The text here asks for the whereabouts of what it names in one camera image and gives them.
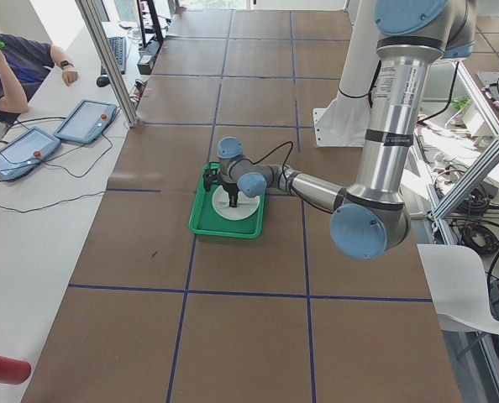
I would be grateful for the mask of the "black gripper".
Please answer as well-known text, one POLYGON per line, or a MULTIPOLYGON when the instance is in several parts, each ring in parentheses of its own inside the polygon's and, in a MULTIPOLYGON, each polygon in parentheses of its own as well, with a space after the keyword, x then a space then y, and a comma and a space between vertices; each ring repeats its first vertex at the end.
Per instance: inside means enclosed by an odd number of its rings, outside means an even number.
POLYGON ((222 181, 222 188, 228 193, 229 206, 236 208, 238 206, 239 188, 236 183, 222 181))

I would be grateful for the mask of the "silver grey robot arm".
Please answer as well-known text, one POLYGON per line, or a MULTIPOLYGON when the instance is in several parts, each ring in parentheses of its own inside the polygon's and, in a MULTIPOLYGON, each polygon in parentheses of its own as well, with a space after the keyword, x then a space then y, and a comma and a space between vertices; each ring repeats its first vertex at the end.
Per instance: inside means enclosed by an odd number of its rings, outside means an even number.
POLYGON ((468 57, 475 43, 474 1, 378 1, 381 63, 356 181, 348 187, 286 165, 247 159, 237 138, 218 143, 217 177, 229 194, 259 196, 274 187, 330 213, 330 235, 344 254, 374 259, 408 235, 399 191, 430 66, 468 57))

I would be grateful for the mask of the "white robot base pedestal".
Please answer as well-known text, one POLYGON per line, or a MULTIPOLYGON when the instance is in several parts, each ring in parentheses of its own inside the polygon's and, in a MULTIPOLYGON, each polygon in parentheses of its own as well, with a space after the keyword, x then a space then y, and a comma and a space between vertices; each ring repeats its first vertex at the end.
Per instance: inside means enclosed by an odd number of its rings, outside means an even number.
POLYGON ((371 0, 359 2, 337 95, 326 108, 313 110, 318 147, 361 147, 364 143, 370 120, 368 93, 379 61, 375 5, 371 0))

